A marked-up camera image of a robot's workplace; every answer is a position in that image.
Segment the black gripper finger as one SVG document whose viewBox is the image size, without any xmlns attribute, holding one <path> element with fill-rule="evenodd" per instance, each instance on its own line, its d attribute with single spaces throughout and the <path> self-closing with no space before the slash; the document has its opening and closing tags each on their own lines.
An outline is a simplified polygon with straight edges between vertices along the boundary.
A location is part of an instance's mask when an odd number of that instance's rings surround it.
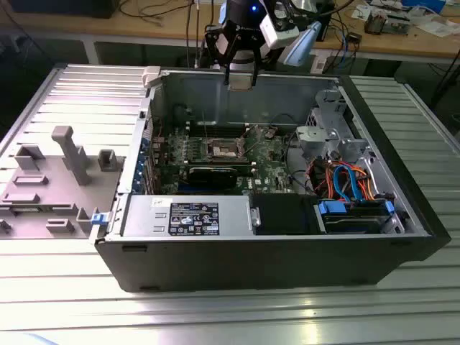
<svg viewBox="0 0 460 345">
<path fill-rule="evenodd" d="M 224 52 L 220 52 L 217 42 L 223 36 L 227 41 Z M 204 38 L 208 53 L 213 62 L 224 68 L 224 85 L 229 85 L 230 64 L 239 48 L 240 34 L 239 26 L 236 24 L 207 25 Z"/>
<path fill-rule="evenodd" d="M 252 34 L 250 37 L 250 47 L 254 56 L 253 72 L 251 87 L 255 87 L 260 68 L 262 67 L 261 47 L 265 44 L 265 38 L 262 34 Z"/>
</svg>

